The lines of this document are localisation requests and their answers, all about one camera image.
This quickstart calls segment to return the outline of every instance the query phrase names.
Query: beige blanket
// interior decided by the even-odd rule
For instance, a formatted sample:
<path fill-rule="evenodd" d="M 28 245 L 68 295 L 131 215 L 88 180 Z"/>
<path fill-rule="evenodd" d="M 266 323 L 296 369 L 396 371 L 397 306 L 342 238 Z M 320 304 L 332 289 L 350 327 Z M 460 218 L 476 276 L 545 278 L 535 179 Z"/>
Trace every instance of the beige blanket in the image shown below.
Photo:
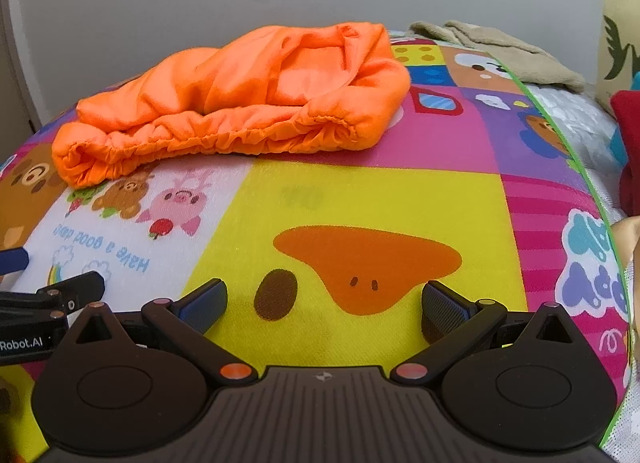
<path fill-rule="evenodd" d="M 409 32 L 491 53 L 523 82 L 562 84 L 575 93 L 584 91 L 584 77 L 563 66 L 542 48 L 527 44 L 499 29 L 450 20 L 444 27 L 414 22 Z"/>

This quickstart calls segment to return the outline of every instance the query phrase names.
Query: red fabric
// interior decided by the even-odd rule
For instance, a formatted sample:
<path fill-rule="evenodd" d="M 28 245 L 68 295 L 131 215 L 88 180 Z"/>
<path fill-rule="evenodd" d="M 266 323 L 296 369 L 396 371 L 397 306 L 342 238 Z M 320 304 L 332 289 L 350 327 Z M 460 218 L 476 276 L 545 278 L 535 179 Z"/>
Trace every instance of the red fabric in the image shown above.
<path fill-rule="evenodd" d="M 620 207 L 628 216 L 640 216 L 640 91 L 618 91 L 611 107 L 629 157 L 620 176 Z"/>

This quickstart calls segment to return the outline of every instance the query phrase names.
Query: ridged black surface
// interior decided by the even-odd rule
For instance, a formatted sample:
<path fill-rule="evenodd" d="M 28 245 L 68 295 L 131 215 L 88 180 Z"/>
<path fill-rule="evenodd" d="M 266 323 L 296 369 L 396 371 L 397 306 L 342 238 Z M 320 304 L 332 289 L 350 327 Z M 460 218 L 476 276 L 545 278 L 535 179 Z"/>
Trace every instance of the ridged black surface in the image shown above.
<path fill-rule="evenodd" d="M 104 459 L 52 449 L 38 461 Z M 428 391 L 390 383 L 377 367 L 272 367 L 255 385 L 220 392 L 186 435 L 147 454 L 117 461 L 613 463 L 595 447 L 530 457 L 480 445 L 447 422 Z"/>

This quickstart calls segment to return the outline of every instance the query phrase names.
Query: orange fabric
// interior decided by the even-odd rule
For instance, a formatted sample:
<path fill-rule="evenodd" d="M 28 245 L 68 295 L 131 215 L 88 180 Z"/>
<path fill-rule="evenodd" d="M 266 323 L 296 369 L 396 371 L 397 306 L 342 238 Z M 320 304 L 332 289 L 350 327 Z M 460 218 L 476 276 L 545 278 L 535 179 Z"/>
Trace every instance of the orange fabric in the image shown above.
<path fill-rule="evenodd" d="M 362 150 L 408 89 L 380 24 L 269 26 L 220 49 L 181 51 L 81 100 L 52 156 L 81 188 L 181 154 Z"/>

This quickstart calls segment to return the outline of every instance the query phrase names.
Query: triangular hole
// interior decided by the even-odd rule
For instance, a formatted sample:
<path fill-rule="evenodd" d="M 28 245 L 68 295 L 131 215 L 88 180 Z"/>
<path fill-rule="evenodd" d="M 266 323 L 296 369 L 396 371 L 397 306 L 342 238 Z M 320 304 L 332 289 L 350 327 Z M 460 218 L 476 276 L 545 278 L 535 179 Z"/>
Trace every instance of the triangular hole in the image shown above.
<path fill-rule="evenodd" d="M 562 322 L 555 315 L 546 318 L 545 323 L 542 325 L 542 328 L 540 328 L 536 337 L 540 340 L 549 340 L 551 342 L 573 343 L 569 333 L 564 329 Z"/>
<path fill-rule="evenodd" d="M 99 342 L 100 340 L 109 340 L 111 333 L 107 324 L 100 315 L 93 315 L 78 335 L 77 344 L 88 344 L 89 342 Z"/>

